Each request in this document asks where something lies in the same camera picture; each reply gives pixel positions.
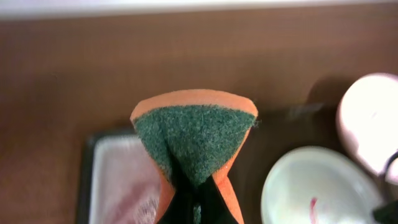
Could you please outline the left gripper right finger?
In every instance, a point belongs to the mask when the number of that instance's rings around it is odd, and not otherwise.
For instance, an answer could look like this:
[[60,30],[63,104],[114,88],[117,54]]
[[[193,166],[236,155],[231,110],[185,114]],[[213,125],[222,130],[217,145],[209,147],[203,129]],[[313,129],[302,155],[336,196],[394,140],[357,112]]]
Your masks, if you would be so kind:
[[212,176],[197,188],[201,224],[238,224],[231,214]]

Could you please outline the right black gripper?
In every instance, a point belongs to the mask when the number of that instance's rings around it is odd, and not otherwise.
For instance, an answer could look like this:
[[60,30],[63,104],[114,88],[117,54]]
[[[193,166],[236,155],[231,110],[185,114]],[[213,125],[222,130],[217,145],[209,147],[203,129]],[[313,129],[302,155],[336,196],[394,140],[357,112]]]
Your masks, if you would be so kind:
[[373,217],[380,224],[397,224],[397,201],[375,209]]

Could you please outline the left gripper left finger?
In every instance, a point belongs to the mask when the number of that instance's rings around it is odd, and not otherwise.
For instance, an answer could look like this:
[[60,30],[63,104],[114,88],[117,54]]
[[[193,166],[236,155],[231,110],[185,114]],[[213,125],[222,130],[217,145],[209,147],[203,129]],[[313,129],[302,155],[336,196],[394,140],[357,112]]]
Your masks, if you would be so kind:
[[178,162],[172,163],[175,195],[158,224],[194,224],[195,190]]

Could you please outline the orange green scrub sponge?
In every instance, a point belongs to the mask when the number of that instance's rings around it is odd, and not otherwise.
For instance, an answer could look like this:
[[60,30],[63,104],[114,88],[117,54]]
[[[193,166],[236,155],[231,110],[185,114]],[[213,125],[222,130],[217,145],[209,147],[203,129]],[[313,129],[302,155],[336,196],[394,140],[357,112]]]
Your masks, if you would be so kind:
[[217,90],[173,91],[136,105],[131,122],[160,175],[156,223],[175,195],[173,162],[195,190],[194,223],[201,222],[197,188],[210,176],[237,223],[244,221],[228,173],[257,116],[250,99]]

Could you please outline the pale green plate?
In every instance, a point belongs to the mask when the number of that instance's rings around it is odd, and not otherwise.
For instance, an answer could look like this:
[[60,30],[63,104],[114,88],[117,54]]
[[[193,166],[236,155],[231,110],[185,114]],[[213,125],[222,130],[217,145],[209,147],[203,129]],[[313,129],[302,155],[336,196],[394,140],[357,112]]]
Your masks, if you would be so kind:
[[296,148],[271,168],[261,194],[263,224],[368,224],[384,203],[374,181],[344,155]]

